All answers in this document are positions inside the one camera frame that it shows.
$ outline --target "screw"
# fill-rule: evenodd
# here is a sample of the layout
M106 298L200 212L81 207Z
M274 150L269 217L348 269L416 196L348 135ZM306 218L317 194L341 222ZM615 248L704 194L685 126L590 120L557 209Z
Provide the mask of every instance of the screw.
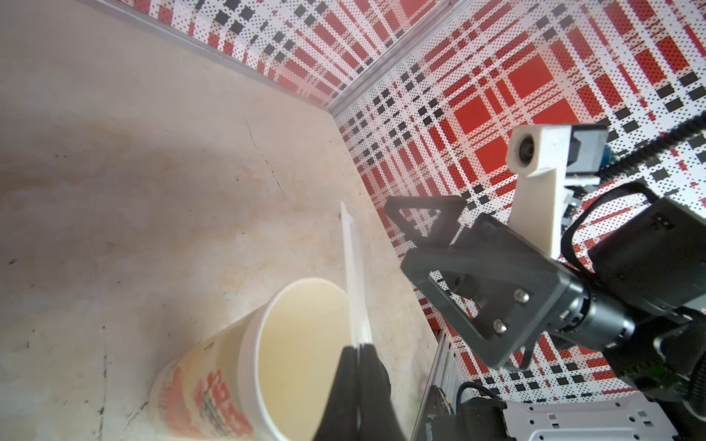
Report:
M505 326L505 323L503 323L502 320L500 320L499 318L496 318L495 320L493 320L493 329L498 334L505 334L505 331L508 330L508 327Z
M515 301L518 303L527 303L530 300L530 295L521 288L515 290L513 297L515 297Z

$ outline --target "plaid wall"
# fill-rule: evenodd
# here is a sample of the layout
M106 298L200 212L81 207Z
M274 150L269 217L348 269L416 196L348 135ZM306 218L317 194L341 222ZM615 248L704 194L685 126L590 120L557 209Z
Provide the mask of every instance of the plaid wall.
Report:
M436 0L112 0L326 105Z
M507 222L516 175L513 127L603 123L622 156L706 109L706 1L480 0L410 54L337 123L397 255L410 243L383 213L389 195L462 195L462 220ZM666 152L631 176L706 216L706 140ZM631 196L596 209L575 235L586 252L644 207ZM433 221L406 211L422 231ZM489 370L418 293L432 328L453 335L465 375L517 401L593 401L630 393L599 352L557 351L545 336L525 373ZM473 316L473 302L455 296Z

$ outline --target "beige table surface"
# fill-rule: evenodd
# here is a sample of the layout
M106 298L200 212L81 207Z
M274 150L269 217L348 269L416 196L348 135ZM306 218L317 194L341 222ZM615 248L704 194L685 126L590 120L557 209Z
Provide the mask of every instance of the beige table surface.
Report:
M74 0L0 2L0 53L2 440L160 439L164 364L345 286L341 200L411 433L436 341L331 115Z

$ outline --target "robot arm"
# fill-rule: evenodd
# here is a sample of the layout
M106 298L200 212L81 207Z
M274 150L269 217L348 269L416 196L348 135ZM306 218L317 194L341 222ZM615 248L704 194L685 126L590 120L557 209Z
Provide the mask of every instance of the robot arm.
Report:
M693 120L700 122L692 124L692 135L706 118ZM642 160L659 152L654 145L668 148L667 138L687 138L688 123L675 129L678 136L672 131L644 147L649 152ZM596 125L515 128L507 163L518 178L507 226L481 214L459 232L461 197L389 198L385 212L417 245L402 271L489 367L516 370L507 360L524 346L520 369L526 369L534 342L547 331L559 349L579 344L603 351L620 379L649 397L683 401L703 418L706 320L686 305L706 293L706 222L642 184L628 183L568 226L571 205L580 202L575 192L592 191L597 175L625 169L622 162L601 168L606 136ZM573 233L600 203L635 193L650 206L590 250L595 272L585 269L573 253ZM441 214L423 237L401 216L403 207ZM556 260L561 250L573 268ZM448 291L430 275L436 270ZM475 301L478 316L470 318L451 293Z

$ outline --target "white plastic strip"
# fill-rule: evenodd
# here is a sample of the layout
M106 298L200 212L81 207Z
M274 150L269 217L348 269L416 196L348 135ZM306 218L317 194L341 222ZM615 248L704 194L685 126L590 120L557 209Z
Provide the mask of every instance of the white plastic strip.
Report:
M343 227L343 252L346 262L346 288L350 304L351 342L358 346L372 343L373 335L365 306L365 260L360 235L353 217L341 201L341 225Z

